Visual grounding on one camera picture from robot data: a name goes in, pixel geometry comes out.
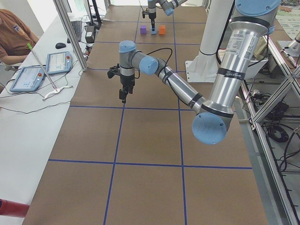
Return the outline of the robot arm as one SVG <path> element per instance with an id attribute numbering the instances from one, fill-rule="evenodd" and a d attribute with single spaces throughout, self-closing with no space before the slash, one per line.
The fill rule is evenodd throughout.
<path id="1" fill-rule="evenodd" d="M 151 21 L 151 31 L 155 31 L 155 19 L 157 17 L 156 8 L 157 4 L 163 9 L 167 16 L 173 14 L 174 9 L 185 3 L 187 0 L 148 0 L 148 7 L 146 10 L 142 11 L 142 16 L 145 18 L 145 15 L 148 15 Z"/>
<path id="2" fill-rule="evenodd" d="M 221 142 L 233 118 L 232 105 L 242 81 L 247 77 L 251 58 L 261 36 L 274 30 L 278 0 L 213 0 L 209 5 L 199 54 L 188 62 L 193 82 L 212 82 L 205 99 L 162 59 L 137 50 L 134 42 L 119 45 L 120 63 L 117 75 L 126 100 L 133 91 L 135 71 L 156 75 L 177 97 L 196 112 L 192 132 L 205 144 Z"/>

